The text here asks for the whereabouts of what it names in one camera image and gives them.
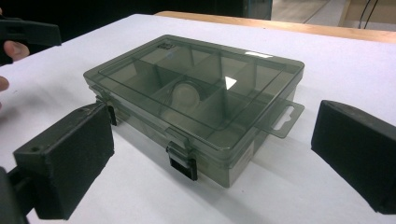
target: human hand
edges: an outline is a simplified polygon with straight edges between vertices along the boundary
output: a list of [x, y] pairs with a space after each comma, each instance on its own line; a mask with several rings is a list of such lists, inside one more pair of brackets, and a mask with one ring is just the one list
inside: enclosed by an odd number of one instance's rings
[[[27, 57], [30, 54], [29, 49], [19, 43], [19, 42], [15, 42], [15, 41], [10, 41], [7, 40], [6, 42], [4, 42], [3, 45], [3, 49], [4, 52], [6, 53], [6, 55], [8, 55], [8, 57], [12, 58], [12, 61], [16, 62], [22, 58]], [[8, 89], [9, 86], [9, 82], [5, 77], [1, 77], [0, 76], [0, 91], [5, 91], [6, 89]]]

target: table surface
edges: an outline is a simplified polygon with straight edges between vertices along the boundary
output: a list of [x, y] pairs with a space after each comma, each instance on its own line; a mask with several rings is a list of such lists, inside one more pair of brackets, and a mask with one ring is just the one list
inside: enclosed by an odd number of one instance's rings
[[293, 31], [311, 35], [328, 35], [351, 39], [372, 40], [378, 42], [396, 43], [396, 32], [364, 30], [346, 27], [333, 27], [322, 25], [311, 25], [292, 23], [284, 21], [263, 21], [247, 18], [226, 17], [217, 15], [206, 15], [198, 13], [162, 11], [157, 16], [180, 18], [193, 21], [210, 21], [216, 23], [235, 24], [244, 26], [261, 27], [266, 29]]
[[[269, 136], [231, 188], [169, 165], [164, 148], [128, 125], [112, 127], [115, 154], [67, 223], [396, 223], [311, 150], [322, 100], [396, 124], [396, 45], [234, 24], [133, 15], [60, 47], [0, 67], [0, 165], [71, 111], [95, 101], [84, 72], [161, 35], [179, 35], [305, 64], [294, 102], [305, 111], [285, 139]], [[64, 223], [39, 220], [31, 223]]]

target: transparent plastic box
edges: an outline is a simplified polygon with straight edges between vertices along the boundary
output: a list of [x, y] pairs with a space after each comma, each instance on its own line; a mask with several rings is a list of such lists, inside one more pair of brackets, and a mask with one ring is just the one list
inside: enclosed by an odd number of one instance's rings
[[298, 61], [164, 35], [84, 77], [118, 122], [163, 146], [182, 174], [228, 188], [267, 134], [285, 137], [304, 110], [291, 101], [303, 71]]

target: wire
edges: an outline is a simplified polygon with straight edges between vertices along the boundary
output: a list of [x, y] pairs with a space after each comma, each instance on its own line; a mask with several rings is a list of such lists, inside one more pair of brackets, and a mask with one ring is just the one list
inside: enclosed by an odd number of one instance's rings
[[378, 3], [378, 0], [376, 0], [375, 3], [374, 3], [374, 6], [373, 6], [372, 11], [370, 12], [369, 18], [367, 18], [366, 24], [364, 25], [364, 29], [366, 29], [367, 23], [369, 23], [369, 20], [371, 18], [371, 15], [373, 14], [373, 11], [374, 11], [377, 3]]
[[367, 1], [366, 6], [364, 7], [364, 10], [363, 10], [363, 12], [361, 13], [361, 19], [360, 19], [360, 21], [359, 21], [358, 29], [361, 28], [361, 21], [363, 20], [364, 13], [366, 12], [366, 9], [367, 9], [367, 7], [369, 6], [370, 2], [371, 2], [371, 0], [368, 0], [368, 1]]

